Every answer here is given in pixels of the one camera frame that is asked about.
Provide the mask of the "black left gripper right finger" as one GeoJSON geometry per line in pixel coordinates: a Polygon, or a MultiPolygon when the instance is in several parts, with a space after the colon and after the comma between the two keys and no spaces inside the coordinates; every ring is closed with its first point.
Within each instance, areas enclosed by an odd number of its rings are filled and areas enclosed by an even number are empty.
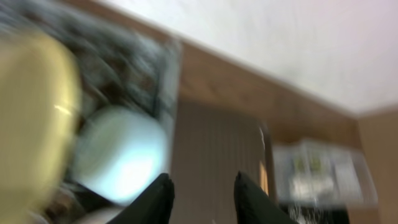
{"type": "Polygon", "coordinates": [[[234,204],[238,224],[296,224],[241,171],[234,181],[234,204]]]}

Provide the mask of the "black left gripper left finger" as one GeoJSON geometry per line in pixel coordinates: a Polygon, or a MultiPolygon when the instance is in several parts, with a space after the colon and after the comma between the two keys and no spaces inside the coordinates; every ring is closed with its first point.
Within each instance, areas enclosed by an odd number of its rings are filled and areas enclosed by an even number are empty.
{"type": "Polygon", "coordinates": [[[174,183],[162,173],[107,224],[169,224],[174,198],[174,183]]]}

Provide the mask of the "light blue bowl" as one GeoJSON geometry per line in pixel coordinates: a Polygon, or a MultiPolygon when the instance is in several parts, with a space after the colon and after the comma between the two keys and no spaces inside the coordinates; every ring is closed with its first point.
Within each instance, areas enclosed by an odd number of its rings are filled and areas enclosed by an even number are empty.
{"type": "Polygon", "coordinates": [[[127,206],[169,166],[169,138],[159,122],[122,106],[96,112],[81,130],[73,180],[127,206]]]}

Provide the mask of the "yellow round plate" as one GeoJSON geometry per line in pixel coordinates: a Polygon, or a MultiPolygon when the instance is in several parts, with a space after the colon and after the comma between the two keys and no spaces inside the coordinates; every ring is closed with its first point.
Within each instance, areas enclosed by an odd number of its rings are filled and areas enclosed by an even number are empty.
{"type": "Polygon", "coordinates": [[[44,208],[67,169],[81,110],[72,53],[25,30],[1,40],[1,222],[44,208]]]}

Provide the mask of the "white pink shallow bowl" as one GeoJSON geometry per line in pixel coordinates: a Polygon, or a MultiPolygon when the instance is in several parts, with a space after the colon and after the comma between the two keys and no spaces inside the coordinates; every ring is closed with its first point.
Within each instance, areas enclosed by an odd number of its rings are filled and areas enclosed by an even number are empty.
{"type": "Polygon", "coordinates": [[[119,215],[124,208],[122,207],[108,207],[85,215],[83,218],[73,222],[73,224],[106,224],[117,215],[119,215]]]}

